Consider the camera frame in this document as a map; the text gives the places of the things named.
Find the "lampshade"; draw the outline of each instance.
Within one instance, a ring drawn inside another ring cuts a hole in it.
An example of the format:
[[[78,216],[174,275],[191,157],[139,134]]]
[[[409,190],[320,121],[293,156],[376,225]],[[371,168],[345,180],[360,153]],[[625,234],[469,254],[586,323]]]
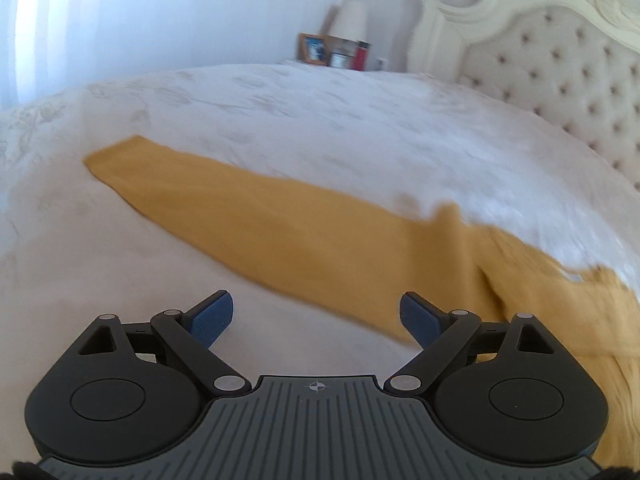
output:
[[[329,36],[348,41],[367,41],[367,7],[347,0],[342,4],[329,30]]]

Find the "headboard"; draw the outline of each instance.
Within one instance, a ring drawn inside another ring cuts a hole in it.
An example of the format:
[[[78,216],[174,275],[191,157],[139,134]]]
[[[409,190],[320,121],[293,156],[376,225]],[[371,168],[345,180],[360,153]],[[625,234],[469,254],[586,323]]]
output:
[[[640,11],[626,0],[423,0],[408,69],[529,110],[640,190]]]

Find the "bed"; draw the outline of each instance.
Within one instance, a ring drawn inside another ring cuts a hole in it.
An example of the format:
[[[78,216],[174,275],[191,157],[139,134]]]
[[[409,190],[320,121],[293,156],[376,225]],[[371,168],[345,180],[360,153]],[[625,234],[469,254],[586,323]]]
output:
[[[566,266],[609,266],[640,292],[632,11],[623,0],[480,0],[469,9],[423,1],[412,73],[218,66],[92,84],[0,116],[0,470],[37,458],[22,420],[26,396],[106,312],[144,321],[225,288],[236,316],[215,350],[252,381],[384,380],[417,353],[250,283],[138,215],[82,164],[135,134],[400,214],[457,202],[468,221],[500,226]],[[553,52],[518,54],[518,42],[543,38],[534,32],[547,15],[569,43],[544,36],[541,52],[552,44],[565,56],[578,30],[593,42],[583,60],[591,93],[561,91],[565,79],[577,84],[575,63],[563,72]]]

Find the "yellow sweater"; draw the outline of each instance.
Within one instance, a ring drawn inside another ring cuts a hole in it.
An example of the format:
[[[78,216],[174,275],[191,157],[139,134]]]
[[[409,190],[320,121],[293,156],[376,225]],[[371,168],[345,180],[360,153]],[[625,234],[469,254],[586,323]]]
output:
[[[144,216],[264,286],[409,340],[398,300],[414,290],[485,321],[535,314],[603,389],[594,458],[640,468],[640,308],[610,269],[575,272],[456,205],[409,219],[354,197],[271,178],[133,137],[87,157]]]

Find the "triangular cutout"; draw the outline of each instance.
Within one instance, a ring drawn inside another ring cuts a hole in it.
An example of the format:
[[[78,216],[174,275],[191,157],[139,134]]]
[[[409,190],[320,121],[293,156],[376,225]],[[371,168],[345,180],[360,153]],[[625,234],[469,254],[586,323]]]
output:
[[[521,352],[533,352],[535,354],[552,354],[554,350],[540,335],[533,325],[525,325],[520,333],[518,350]]]
[[[91,354],[106,354],[108,352],[115,352],[115,343],[113,336],[111,335],[111,329],[107,326],[102,326],[94,332],[89,341],[82,346],[80,355]]]

